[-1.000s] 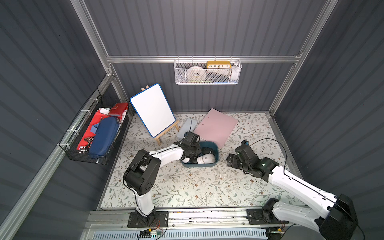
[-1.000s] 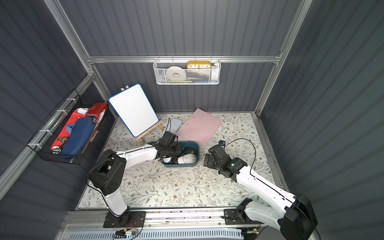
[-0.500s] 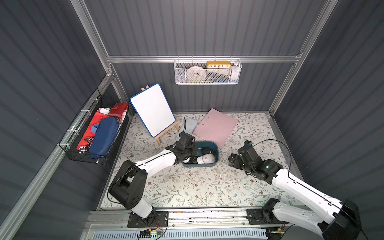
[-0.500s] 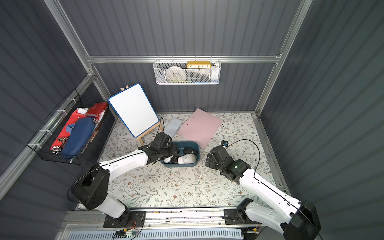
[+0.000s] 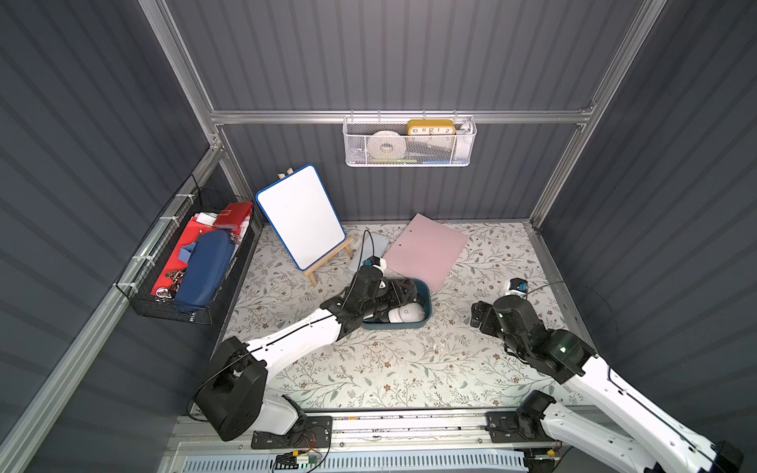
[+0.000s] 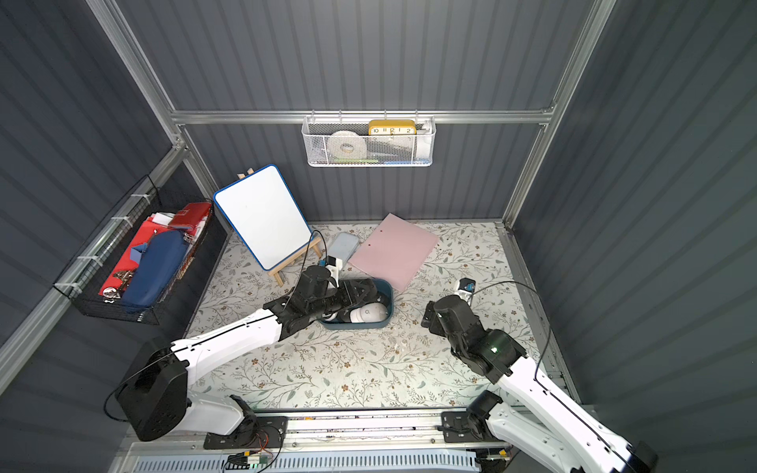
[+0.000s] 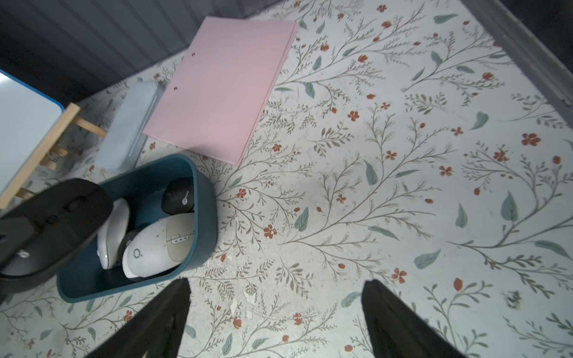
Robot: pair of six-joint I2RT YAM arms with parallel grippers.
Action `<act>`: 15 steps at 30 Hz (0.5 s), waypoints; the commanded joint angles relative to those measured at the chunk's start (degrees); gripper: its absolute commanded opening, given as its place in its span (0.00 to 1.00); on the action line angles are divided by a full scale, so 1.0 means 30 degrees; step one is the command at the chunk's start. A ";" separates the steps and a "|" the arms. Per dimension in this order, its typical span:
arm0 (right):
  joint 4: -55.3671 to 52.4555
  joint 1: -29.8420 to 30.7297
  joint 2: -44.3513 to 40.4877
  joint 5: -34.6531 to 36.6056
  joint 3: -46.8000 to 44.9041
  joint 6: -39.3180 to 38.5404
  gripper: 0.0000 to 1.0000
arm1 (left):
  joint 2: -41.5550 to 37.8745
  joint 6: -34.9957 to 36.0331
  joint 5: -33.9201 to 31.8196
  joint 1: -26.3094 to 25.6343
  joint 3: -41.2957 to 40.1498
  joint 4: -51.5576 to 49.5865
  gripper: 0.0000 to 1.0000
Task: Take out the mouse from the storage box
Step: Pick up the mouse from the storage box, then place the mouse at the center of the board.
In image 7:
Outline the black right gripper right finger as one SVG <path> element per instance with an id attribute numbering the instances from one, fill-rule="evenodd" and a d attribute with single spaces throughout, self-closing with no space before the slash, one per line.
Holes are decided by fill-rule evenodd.
<path id="1" fill-rule="evenodd" d="M 462 357 L 379 280 L 367 280 L 361 304 L 375 357 Z"/>

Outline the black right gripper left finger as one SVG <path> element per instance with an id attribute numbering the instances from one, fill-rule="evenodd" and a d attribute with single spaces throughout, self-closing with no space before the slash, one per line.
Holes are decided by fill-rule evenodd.
<path id="1" fill-rule="evenodd" d="M 177 357 L 190 308 L 186 278 L 173 280 L 88 357 Z"/>

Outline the grey beige mouse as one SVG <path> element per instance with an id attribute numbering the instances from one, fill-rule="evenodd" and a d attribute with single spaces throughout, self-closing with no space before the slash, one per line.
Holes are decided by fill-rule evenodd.
<path id="1" fill-rule="evenodd" d="M 122 269 L 128 279 L 148 278 L 179 266 L 195 241 L 195 215 L 163 218 L 140 231 L 126 247 Z"/>

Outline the white mouse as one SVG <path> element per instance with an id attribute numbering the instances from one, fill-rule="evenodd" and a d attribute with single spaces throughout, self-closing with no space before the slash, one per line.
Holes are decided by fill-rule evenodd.
<path id="1" fill-rule="evenodd" d="M 97 234 L 97 255 L 104 270 L 112 269 L 125 250 L 125 235 L 131 210 L 124 198 L 113 202 L 113 210 Z"/>

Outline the teal plastic storage box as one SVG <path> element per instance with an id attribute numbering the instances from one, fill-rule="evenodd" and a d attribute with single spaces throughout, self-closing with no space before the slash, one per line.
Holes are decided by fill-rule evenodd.
<path id="1" fill-rule="evenodd" d="M 194 180 L 195 241 L 183 263 L 162 274 L 128 279 L 122 263 L 104 270 L 96 255 L 96 244 L 89 246 L 57 275 L 58 292 L 68 303 L 114 295 L 172 280 L 183 271 L 196 269 L 210 259 L 217 241 L 217 210 L 213 185 L 184 155 L 170 155 L 137 167 L 100 184 L 113 199 L 124 198 L 130 207 L 128 229 L 146 228 L 170 215 L 162 211 L 161 198 L 168 184 L 177 178 Z"/>

